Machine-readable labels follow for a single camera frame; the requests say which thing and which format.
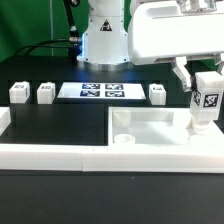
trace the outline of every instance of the small white block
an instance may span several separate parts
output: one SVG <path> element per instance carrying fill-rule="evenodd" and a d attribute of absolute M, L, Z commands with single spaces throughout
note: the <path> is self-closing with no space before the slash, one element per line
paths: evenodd
<path fill-rule="evenodd" d="M 224 77 L 217 72 L 196 73 L 198 89 L 192 93 L 190 112 L 196 122 L 217 120 L 224 90 Z"/>
<path fill-rule="evenodd" d="M 149 99 L 152 105 L 166 105 L 166 90 L 163 85 L 149 85 Z"/>
<path fill-rule="evenodd" d="M 55 98 L 55 83 L 42 83 L 37 90 L 38 104 L 52 104 Z"/>
<path fill-rule="evenodd" d="M 25 103 L 30 96 L 28 82 L 16 82 L 9 90 L 10 103 Z"/>
<path fill-rule="evenodd" d="M 0 136 L 11 123 L 9 107 L 0 107 Z"/>

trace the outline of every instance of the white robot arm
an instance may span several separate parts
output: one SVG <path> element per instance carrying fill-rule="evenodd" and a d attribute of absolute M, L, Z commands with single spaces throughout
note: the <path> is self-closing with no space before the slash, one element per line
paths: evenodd
<path fill-rule="evenodd" d="M 224 67 L 224 3 L 133 0 L 128 30 L 130 60 L 136 65 L 171 62 L 184 91 L 191 91 L 188 60 L 215 59 Z M 217 120 L 224 90 L 224 77 L 217 72 L 199 72 L 190 111 L 195 127 Z"/>

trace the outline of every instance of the black table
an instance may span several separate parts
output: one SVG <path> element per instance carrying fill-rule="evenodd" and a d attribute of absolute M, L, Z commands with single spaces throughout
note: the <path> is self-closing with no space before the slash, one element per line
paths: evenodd
<path fill-rule="evenodd" d="M 200 62 L 189 63 L 188 69 L 192 74 L 208 70 Z M 9 104 L 8 90 L 15 81 L 30 82 L 27 104 Z M 56 83 L 57 93 L 65 81 L 141 83 L 146 96 L 150 83 L 161 83 L 167 90 L 167 107 L 188 107 L 191 96 L 183 93 L 167 64 L 106 73 L 76 68 L 69 58 L 12 57 L 0 64 L 0 106 L 10 105 L 12 111 L 12 124 L 0 142 L 107 145 L 109 106 L 151 107 L 148 97 L 122 102 L 56 99 L 53 105 L 37 105 L 36 91 L 49 81 Z M 55 123 L 62 114 L 66 119 Z M 74 127 L 79 131 L 68 135 Z M 222 174 L 0 171 L 3 224 L 220 224 L 223 210 Z"/>

